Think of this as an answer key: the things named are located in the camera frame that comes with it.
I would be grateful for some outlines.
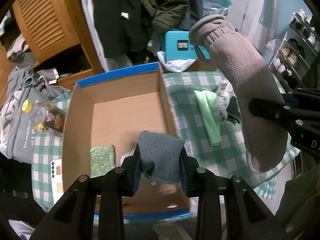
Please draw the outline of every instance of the teal box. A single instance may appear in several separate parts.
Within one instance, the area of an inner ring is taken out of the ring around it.
[[[189,32],[172,31],[164,36],[165,59],[198,59],[193,45],[189,42]],[[210,59],[209,53],[204,47],[199,47],[206,59]]]

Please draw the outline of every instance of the gingham tablecloth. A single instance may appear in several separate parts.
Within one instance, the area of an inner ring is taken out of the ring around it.
[[[55,106],[67,112],[71,99],[71,91],[51,101]],[[51,162],[62,158],[62,139],[50,133],[36,131],[31,179],[33,198],[49,212],[53,207],[51,188]]]
[[[274,78],[280,92],[284,93],[279,81],[275,76]],[[206,167],[217,176],[230,178],[235,174],[240,175],[255,188],[257,194],[272,199],[275,194],[275,176],[298,155],[299,150],[291,146],[289,137],[287,151],[281,163],[267,173],[256,174],[250,171],[246,161],[241,124],[222,122],[222,141],[217,146],[211,146],[193,91],[215,91],[222,79],[224,76],[220,71],[165,74],[165,85],[174,105],[179,135],[186,140],[188,155],[195,157],[200,166]]]

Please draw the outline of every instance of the yellow lid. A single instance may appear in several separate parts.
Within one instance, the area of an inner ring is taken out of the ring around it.
[[[28,99],[23,102],[23,105],[22,105],[22,111],[23,112],[28,114],[28,113],[30,113],[31,108],[32,108],[32,103]]]

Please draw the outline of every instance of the blue plastic bag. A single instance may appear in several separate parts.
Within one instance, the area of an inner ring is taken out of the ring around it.
[[[212,14],[227,15],[232,5],[232,0],[202,0],[202,1],[203,1],[204,17]]]

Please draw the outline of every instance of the light blue wall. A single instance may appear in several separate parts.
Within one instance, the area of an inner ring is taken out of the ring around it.
[[[276,36],[282,40],[291,21],[292,14],[303,9],[308,15],[312,13],[303,0],[279,0],[279,20]]]

